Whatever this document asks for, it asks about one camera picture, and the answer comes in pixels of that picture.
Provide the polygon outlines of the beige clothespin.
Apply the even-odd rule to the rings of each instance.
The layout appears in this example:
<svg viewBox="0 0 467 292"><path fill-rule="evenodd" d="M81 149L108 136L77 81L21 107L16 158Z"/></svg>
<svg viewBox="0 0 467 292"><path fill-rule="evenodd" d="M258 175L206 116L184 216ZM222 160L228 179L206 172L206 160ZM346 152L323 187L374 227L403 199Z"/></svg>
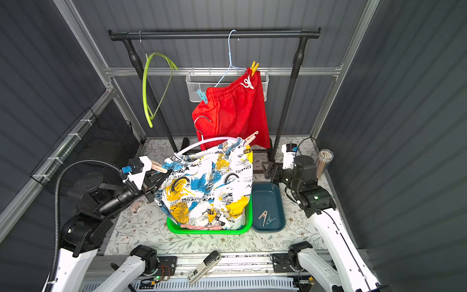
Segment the beige clothespin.
<svg viewBox="0 0 467 292"><path fill-rule="evenodd" d="M157 172L160 172L160 173L167 173L168 170L165 169L161 164L155 162L155 161L151 161L152 165L151 165L151 169L152 170L155 170Z"/></svg>

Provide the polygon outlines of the salmon clothespin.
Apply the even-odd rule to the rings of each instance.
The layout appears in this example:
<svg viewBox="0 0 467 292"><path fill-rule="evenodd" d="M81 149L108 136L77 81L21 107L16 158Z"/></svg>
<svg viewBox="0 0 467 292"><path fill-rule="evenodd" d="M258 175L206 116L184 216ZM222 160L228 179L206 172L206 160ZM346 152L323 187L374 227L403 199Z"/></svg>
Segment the salmon clothespin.
<svg viewBox="0 0 467 292"><path fill-rule="evenodd" d="M258 131L255 131L253 134L251 134L250 136L248 136L246 139L245 139L245 143L244 145L247 147L255 138L256 136L258 135Z"/></svg>

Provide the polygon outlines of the lilac plastic hanger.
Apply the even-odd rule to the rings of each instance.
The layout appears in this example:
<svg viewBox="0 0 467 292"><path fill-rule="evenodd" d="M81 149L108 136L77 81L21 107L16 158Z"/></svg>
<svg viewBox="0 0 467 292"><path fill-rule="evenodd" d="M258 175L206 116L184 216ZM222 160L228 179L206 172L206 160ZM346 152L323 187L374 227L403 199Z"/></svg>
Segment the lilac plastic hanger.
<svg viewBox="0 0 467 292"><path fill-rule="evenodd" d="M194 148L197 148L198 146L201 146L201 145L204 145L206 143L209 143L209 142L215 142L215 141L221 141L221 140L232 140L232 141L236 141L237 138L236 137L225 137L225 136L221 136L221 137L213 137L213 138L210 138L210 139L204 139L204 135L203 135L203 132L198 130L197 127L196 127L196 124L197 124L197 121L199 118L204 118L204 119L207 119L209 122L211 122L211 120L209 118L207 118L206 116L199 116L198 118L195 119L195 121L193 122L193 125L195 127L195 130L197 132L199 132L201 134L201 141L193 144L193 145L190 145L190 146L187 146L185 148L183 148L181 151L179 151L177 153L177 155L183 155L185 153L188 153L189 151L191 151L192 149Z"/></svg>

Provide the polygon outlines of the pink clothespin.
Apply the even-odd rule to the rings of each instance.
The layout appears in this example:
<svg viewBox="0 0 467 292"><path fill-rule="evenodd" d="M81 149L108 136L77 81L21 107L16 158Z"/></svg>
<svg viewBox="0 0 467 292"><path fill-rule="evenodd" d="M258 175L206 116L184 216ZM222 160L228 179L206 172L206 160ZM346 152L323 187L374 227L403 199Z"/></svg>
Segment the pink clothespin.
<svg viewBox="0 0 467 292"><path fill-rule="evenodd" d="M268 217L268 211L264 210L264 212L258 218L259 220L263 219L262 226L265 226L267 217Z"/></svg>
<svg viewBox="0 0 467 292"><path fill-rule="evenodd" d="M141 208L141 204L142 202L141 201L137 201L135 203L133 203L131 206L130 206L130 210L132 213L134 214L137 214Z"/></svg>

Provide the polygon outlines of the teal clothespin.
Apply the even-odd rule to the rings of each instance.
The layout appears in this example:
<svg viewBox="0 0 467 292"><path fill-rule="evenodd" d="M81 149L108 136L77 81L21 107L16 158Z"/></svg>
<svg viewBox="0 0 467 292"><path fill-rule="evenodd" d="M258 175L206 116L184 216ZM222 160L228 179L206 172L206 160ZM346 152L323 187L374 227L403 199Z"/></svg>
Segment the teal clothespin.
<svg viewBox="0 0 467 292"><path fill-rule="evenodd" d="M274 220L276 220L276 218L275 218L275 217L272 218L272 217L269 215L269 216L267 217L267 219L266 219L265 225L271 224Z"/></svg>

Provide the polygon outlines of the comic print shorts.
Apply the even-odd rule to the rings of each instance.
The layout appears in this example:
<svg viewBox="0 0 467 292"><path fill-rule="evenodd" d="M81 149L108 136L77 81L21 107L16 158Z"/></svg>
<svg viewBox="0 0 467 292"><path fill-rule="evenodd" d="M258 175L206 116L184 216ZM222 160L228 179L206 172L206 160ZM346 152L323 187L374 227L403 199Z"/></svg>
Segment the comic print shorts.
<svg viewBox="0 0 467 292"><path fill-rule="evenodd" d="M172 154L163 167L173 172L155 194L155 202L177 225L240 229L253 176L253 153L244 143L238 137L196 154Z"/></svg>

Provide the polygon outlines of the pink tie-dye shorts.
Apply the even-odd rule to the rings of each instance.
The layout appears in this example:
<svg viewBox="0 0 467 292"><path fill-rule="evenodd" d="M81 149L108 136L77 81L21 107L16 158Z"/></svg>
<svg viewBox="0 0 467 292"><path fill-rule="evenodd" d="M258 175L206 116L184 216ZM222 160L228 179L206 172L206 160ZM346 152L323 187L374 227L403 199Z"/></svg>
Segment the pink tie-dye shorts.
<svg viewBox="0 0 467 292"><path fill-rule="evenodd" d="M216 226L193 226L193 225L180 225L182 229L188 229L188 230L200 230L200 231L222 231L225 230L220 225Z"/></svg>

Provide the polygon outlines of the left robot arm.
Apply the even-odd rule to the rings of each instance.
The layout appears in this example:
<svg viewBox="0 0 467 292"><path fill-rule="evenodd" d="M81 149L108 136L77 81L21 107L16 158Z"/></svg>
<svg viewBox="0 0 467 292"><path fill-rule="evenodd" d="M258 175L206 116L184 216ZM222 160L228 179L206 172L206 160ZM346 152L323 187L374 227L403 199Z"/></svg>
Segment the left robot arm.
<svg viewBox="0 0 467 292"><path fill-rule="evenodd" d="M98 164L114 170L122 184L108 183L100 172L88 173L68 192L69 198L75 201L77 213L61 223L62 180L69 170L80 164ZM112 220L140 198L155 198L170 174L171 170L146 156L130 159L123 168L98 159L83 159L64 168L55 184L54 253L43 291L79 291L88 268L113 227Z"/></svg>

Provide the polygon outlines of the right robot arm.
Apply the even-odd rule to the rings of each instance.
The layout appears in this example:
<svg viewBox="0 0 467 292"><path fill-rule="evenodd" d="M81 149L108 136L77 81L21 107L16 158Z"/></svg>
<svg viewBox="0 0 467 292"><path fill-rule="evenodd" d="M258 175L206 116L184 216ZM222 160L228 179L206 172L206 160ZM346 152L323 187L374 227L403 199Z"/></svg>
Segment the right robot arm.
<svg viewBox="0 0 467 292"><path fill-rule="evenodd" d="M345 230L341 214L330 193L318 180L333 160L328 149L310 156L286 152L282 163L266 162L261 166L265 178L285 186L286 196L304 211L320 233L332 258L329 264L306 241L289 247L290 266L307 271L327 292L389 292L371 272Z"/></svg>

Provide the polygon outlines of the red shorts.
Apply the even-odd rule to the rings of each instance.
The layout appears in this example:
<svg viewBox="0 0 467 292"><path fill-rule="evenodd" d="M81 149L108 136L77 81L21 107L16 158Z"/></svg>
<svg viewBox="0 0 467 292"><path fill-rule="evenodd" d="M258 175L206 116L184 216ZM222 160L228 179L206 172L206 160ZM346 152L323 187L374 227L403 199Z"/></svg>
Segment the red shorts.
<svg viewBox="0 0 467 292"><path fill-rule="evenodd" d="M192 112L199 141L214 137L246 139L257 132L252 146L271 147L261 72L249 68L227 87L211 87L207 103Z"/></svg>

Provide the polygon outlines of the fallen pink clothespin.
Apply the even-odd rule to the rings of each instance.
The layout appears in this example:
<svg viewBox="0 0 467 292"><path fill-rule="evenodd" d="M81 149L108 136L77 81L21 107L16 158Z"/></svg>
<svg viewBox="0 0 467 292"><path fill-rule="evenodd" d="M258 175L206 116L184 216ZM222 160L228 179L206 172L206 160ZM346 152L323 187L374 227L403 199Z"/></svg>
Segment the fallen pink clothespin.
<svg viewBox="0 0 467 292"><path fill-rule="evenodd" d="M133 203L131 206L130 206L130 210L132 213L134 214L137 214L141 208L141 204L142 202L141 201L137 201L135 203Z"/></svg>

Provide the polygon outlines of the clear tube of sticks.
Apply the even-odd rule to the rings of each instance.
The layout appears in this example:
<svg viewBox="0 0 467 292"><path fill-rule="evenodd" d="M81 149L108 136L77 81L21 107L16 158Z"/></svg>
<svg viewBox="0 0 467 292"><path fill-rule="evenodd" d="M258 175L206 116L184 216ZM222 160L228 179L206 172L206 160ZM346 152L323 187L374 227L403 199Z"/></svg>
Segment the clear tube of sticks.
<svg viewBox="0 0 467 292"><path fill-rule="evenodd" d="M332 162L334 153L329 149L322 149L316 159L316 178L319 180L325 169Z"/></svg>

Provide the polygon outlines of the silver black handheld device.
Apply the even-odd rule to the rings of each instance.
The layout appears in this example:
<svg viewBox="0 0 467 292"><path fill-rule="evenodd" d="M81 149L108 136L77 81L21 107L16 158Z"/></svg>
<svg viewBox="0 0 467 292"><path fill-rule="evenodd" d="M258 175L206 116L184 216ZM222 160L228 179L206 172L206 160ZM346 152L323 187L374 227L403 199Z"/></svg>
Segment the silver black handheld device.
<svg viewBox="0 0 467 292"><path fill-rule="evenodd" d="M219 251L211 252L188 276L187 280L190 285L196 283L202 278L208 271L210 271L215 265L217 265L222 256Z"/></svg>

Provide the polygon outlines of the blue clothespin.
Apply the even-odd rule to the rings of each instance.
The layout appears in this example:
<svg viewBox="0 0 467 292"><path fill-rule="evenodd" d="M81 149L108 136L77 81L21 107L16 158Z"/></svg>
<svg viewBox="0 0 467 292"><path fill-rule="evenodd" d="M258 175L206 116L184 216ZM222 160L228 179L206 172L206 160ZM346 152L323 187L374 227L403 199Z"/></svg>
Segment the blue clothespin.
<svg viewBox="0 0 467 292"><path fill-rule="evenodd" d="M208 104L208 98L207 98L207 95L204 91L202 90L197 90L197 95L199 96L199 98L201 99L202 102L204 102L205 104Z"/></svg>

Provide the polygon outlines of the yellow clothespin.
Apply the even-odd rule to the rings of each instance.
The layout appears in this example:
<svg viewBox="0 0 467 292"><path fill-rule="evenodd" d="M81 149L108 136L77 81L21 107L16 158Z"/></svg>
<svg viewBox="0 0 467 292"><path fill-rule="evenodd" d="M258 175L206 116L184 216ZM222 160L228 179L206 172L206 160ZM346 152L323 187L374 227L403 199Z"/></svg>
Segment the yellow clothespin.
<svg viewBox="0 0 467 292"><path fill-rule="evenodd" d="M257 72L258 68L259 68L259 63L256 62L256 61L253 61L252 64L251 64L251 75L254 76L254 74Z"/></svg>

